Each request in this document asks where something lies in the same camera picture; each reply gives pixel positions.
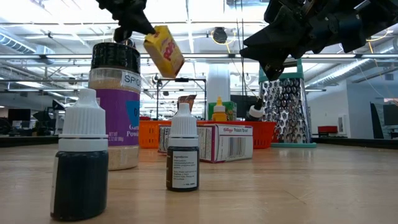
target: spice jar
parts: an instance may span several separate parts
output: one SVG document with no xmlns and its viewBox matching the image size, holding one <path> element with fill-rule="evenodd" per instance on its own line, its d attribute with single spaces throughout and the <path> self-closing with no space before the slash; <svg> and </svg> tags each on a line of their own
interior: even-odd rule
<svg viewBox="0 0 398 224">
<path fill-rule="evenodd" d="M 106 112 L 109 170 L 138 165 L 140 54 L 129 46 L 100 43 L 93 47 L 88 82 Z"/>
</svg>

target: black lid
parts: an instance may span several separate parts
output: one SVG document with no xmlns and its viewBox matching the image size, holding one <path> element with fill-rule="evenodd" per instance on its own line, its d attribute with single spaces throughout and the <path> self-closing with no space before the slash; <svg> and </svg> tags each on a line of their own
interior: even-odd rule
<svg viewBox="0 0 398 224">
<path fill-rule="evenodd" d="M 119 68 L 140 74 L 140 54 L 127 45 L 117 43 L 99 43 L 93 47 L 93 68 Z"/>
</svg>

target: barcode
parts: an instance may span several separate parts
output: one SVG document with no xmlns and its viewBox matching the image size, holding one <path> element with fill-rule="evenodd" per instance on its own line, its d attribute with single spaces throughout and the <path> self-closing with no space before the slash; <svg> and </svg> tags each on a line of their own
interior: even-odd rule
<svg viewBox="0 0 398 224">
<path fill-rule="evenodd" d="M 228 146 L 228 157 L 243 156 L 246 138 L 230 138 Z"/>
</svg>

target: robotic arm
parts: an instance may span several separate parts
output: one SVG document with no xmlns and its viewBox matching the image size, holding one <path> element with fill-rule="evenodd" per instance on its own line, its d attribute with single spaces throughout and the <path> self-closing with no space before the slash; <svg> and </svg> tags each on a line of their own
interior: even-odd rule
<svg viewBox="0 0 398 224">
<path fill-rule="evenodd" d="M 155 34 L 144 14 L 146 0 L 97 1 L 119 21 L 116 42 L 133 31 Z M 398 22 L 398 0 L 270 0 L 264 20 L 269 25 L 247 38 L 240 54 L 257 60 L 273 81 L 289 55 L 297 59 L 310 50 L 318 54 L 338 43 L 346 53 L 362 47 L 366 38 Z"/>
</svg>

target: yellow bottle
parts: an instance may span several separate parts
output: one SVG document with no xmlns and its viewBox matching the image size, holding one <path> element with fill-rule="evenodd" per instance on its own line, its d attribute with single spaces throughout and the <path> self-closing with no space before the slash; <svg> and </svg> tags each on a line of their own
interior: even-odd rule
<svg viewBox="0 0 398 224">
<path fill-rule="evenodd" d="M 217 105 L 214 106 L 213 111 L 213 115 L 211 116 L 212 121 L 226 121 L 225 106 L 223 106 L 220 96 L 217 99 Z"/>
</svg>

